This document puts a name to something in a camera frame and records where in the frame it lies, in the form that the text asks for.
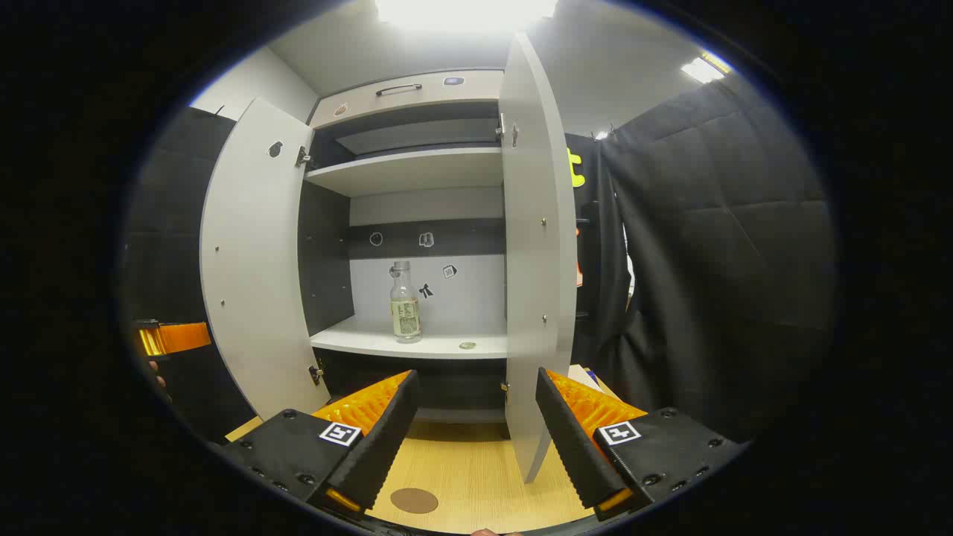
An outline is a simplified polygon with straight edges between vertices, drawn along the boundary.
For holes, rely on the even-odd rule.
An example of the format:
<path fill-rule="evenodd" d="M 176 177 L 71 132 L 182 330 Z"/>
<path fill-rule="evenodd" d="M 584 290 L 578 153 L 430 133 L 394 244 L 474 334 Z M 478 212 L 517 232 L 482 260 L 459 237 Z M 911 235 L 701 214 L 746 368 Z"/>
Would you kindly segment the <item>grey cabinet door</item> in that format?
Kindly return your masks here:
<path fill-rule="evenodd" d="M 550 448 L 539 369 L 567 373 L 576 322 L 576 208 L 550 81 L 527 34 L 511 41 L 498 99 L 503 122 L 507 363 L 505 417 L 525 484 Z"/>
<path fill-rule="evenodd" d="M 214 164 L 200 225 L 200 277 L 212 339 L 262 420 L 329 398 L 314 364 L 299 279 L 299 151 L 312 129 L 255 98 Z"/>

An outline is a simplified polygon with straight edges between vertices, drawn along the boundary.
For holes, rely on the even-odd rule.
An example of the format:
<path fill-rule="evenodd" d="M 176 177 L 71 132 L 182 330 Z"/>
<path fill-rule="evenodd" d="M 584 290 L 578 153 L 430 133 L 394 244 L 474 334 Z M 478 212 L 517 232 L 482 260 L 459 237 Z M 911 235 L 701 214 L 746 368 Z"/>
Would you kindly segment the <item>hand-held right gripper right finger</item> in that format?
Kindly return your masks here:
<path fill-rule="evenodd" d="M 676 497 L 745 451 L 678 409 L 646 412 L 545 368 L 535 403 L 576 495 L 599 521 Z"/>

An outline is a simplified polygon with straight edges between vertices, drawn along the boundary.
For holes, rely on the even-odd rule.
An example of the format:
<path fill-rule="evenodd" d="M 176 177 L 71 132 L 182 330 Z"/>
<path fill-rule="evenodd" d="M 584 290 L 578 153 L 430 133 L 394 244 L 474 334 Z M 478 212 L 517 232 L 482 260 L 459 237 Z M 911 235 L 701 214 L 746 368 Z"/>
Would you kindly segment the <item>round brown coaster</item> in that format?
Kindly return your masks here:
<path fill-rule="evenodd" d="M 409 514 L 429 514 L 439 507 L 439 499 L 421 488 L 399 488 L 390 495 L 392 505 Z"/>

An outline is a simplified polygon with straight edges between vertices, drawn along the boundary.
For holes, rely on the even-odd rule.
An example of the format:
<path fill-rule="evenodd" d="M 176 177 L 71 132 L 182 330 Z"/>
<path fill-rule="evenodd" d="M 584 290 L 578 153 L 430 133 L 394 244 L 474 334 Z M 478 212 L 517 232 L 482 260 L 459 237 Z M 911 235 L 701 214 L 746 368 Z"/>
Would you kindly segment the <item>large ceiling light panel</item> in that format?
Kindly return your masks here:
<path fill-rule="evenodd" d="M 559 0 L 374 0 L 378 20 L 408 31 L 508 33 L 554 17 Z"/>

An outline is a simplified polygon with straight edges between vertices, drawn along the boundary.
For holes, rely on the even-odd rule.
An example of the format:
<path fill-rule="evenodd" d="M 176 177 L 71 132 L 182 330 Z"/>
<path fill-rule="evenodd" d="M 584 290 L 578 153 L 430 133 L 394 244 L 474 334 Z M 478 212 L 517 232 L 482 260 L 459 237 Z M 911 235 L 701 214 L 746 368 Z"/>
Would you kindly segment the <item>small ceiling light panel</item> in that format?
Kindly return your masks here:
<path fill-rule="evenodd" d="M 681 71 L 701 84 L 722 80 L 732 74 L 732 67 L 710 51 L 702 51 L 699 57 L 681 66 Z"/>

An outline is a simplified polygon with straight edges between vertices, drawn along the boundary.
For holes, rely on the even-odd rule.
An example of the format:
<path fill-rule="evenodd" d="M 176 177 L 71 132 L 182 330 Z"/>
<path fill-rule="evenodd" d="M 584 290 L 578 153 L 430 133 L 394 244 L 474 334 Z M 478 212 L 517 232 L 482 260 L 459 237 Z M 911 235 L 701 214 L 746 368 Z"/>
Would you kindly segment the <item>black backdrop cloth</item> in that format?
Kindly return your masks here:
<path fill-rule="evenodd" d="M 146 158 L 133 194 L 122 293 L 132 320 L 207 322 L 200 227 L 214 164 L 235 120 L 188 108 L 170 120 Z M 158 363 L 171 403 L 205 441 L 225 444 L 255 412 L 214 343 Z"/>
<path fill-rule="evenodd" d="M 751 441 L 795 401 L 836 312 L 836 233 L 803 143 L 736 74 L 574 143 L 599 210 L 581 363 L 626 403 Z"/>

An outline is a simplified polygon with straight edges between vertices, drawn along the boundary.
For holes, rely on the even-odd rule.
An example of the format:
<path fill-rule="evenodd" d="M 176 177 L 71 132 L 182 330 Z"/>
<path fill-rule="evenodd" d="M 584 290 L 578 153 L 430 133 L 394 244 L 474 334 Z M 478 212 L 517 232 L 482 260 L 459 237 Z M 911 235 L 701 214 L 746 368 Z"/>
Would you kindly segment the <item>white paper booklet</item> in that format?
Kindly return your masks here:
<path fill-rule="evenodd" d="M 596 373 L 588 368 L 584 368 L 579 364 L 572 364 L 568 371 L 568 377 L 596 391 L 605 393 L 613 399 L 619 400 L 619 397 L 596 376 Z"/>

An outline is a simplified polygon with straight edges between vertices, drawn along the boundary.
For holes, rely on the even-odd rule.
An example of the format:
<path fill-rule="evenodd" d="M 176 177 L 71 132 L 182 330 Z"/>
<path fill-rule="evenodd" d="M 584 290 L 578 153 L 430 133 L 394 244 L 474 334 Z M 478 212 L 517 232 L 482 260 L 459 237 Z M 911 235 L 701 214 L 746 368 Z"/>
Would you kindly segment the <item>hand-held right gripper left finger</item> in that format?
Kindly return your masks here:
<path fill-rule="evenodd" d="M 220 451 L 300 502 L 360 518 L 377 502 L 419 394 L 418 372 L 403 371 L 313 413 L 279 411 Z"/>

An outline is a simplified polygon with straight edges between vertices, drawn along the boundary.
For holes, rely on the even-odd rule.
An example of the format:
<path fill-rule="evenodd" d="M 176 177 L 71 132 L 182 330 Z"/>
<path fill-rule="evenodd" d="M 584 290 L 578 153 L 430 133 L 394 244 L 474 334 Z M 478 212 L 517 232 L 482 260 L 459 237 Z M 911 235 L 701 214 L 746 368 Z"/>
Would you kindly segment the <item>grey cabinet shelf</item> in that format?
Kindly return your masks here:
<path fill-rule="evenodd" d="M 345 197 L 377 196 L 503 183 L 500 148 L 412 150 L 320 167 L 305 180 Z"/>
<path fill-rule="evenodd" d="M 459 344 L 472 340 L 476 348 Z M 387 320 L 352 316 L 310 337 L 314 348 L 379 357 L 427 360 L 489 360 L 507 357 L 507 333 L 500 322 L 466 325 L 424 320 L 418 342 L 400 343 Z"/>

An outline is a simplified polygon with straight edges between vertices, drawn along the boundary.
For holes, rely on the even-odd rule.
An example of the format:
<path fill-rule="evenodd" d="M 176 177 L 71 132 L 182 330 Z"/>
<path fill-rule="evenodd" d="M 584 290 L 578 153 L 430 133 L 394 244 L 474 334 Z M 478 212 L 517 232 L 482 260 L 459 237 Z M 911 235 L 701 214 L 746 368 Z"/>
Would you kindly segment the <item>clear glass bottle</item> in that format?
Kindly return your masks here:
<path fill-rule="evenodd" d="M 409 261 L 395 261 L 390 268 L 390 313 L 392 332 L 400 343 L 418 342 L 422 337 L 418 292 L 412 285 Z"/>

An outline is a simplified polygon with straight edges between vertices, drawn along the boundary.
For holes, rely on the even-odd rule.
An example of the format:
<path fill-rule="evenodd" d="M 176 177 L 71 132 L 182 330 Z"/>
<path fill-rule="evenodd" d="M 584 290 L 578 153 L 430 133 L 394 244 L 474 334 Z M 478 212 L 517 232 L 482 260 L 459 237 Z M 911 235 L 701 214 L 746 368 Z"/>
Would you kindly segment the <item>grey cabinet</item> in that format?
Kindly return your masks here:
<path fill-rule="evenodd" d="M 392 326 L 390 268 L 395 261 L 409 261 L 422 331 L 428 320 L 500 322 L 507 333 L 503 183 L 345 197 L 305 180 L 306 173 L 319 168 L 412 150 L 500 148 L 498 111 L 494 118 L 429 120 L 346 135 L 309 127 L 313 138 L 302 152 L 297 231 L 309 337 L 352 316 L 387 320 Z M 415 369 L 423 389 L 419 423 L 453 430 L 473 425 L 509 438 L 507 357 L 427 360 L 313 350 L 327 370 L 334 399 Z"/>

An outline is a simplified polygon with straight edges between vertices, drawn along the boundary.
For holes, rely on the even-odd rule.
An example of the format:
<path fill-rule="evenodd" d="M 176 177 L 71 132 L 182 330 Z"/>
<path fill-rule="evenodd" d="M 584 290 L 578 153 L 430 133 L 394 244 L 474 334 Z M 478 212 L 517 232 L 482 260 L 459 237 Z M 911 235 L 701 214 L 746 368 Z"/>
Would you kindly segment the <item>grey cabinet drawer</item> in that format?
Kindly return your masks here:
<path fill-rule="evenodd" d="M 309 125 L 350 135 L 429 120 L 494 118 L 503 75 L 501 70 L 434 71 L 375 81 L 320 98 Z M 409 83 L 423 88 L 375 95 L 378 89 Z"/>

